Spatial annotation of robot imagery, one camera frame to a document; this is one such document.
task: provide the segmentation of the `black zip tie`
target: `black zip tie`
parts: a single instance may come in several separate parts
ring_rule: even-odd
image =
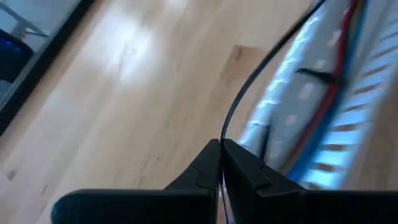
[[[303,75],[310,75],[312,77],[318,78],[327,85],[333,85],[333,84],[345,85],[346,83],[345,80],[342,79],[341,77],[334,77],[333,74],[329,72],[318,72],[308,68],[299,68],[297,69],[296,72]]]

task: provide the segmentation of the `wooden floor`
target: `wooden floor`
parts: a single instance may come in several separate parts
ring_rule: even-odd
[[[218,138],[249,72],[310,2],[99,0],[0,139],[0,223],[50,223],[76,189],[165,187]]]

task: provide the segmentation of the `wire bundle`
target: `wire bundle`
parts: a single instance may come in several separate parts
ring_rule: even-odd
[[[350,61],[359,39],[365,12],[364,6],[366,3],[366,1],[351,0],[349,9],[343,19],[342,32],[337,52],[336,68],[333,72],[333,76],[341,77],[343,80],[347,77]],[[359,12],[359,19],[357,19],[356,24],[351,24],[355,11]],[[348,39],[352,36],[351,34],[354,34],[354,37],[350,46],[351,49],[347,52]],[[287,162],[284,164],[282,171],[286,172],[289,170],[287,176],[291,180],[298,181],[307,170],[308,166],[310,166],[309,162],[317,150],[323,134],[332,120],[344,92],[344,86],[333,84],[329,87],[324,100],[315,113],[314,118],[308,123]]]

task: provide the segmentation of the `black cable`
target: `black cable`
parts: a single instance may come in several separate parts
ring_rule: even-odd
[[[294,26],[287,31],[287,33],[271,49],[271,51],[266,55],[266,57],[262,60],[262,62],[259,64],[259,66],[252,72],[252,74],[249,76],[249,78],[243,84],[242,88],[236,95],[236,98],[233,101],[231,107],[229,108],[228,114],[226,115],[223,129],[221,130],[221,137],[220,137],[221,145],[223,145],[223,143],[224,143],[226,130],[228,128],[229,122],[231,121],[232,115],[234,114],[236,107],[238,107],[238,104],[241,101],[245,92],[249,89],[249,87],[251,86],[253,81],[259,76],[259,74],[264,69],[264,67],[267,66],[267,64],[272,60],[272,58],[275,57],[275,55],[278,53],[278,51],[287,43],[287,41],[289,41],[290,38],[293,37],[293,35],[308,21],[308,19],[321,7],[321,5],[325,1],[326,0],[319,1],[313,9],[311,9],[306,15],[301,17],[294,24]]]

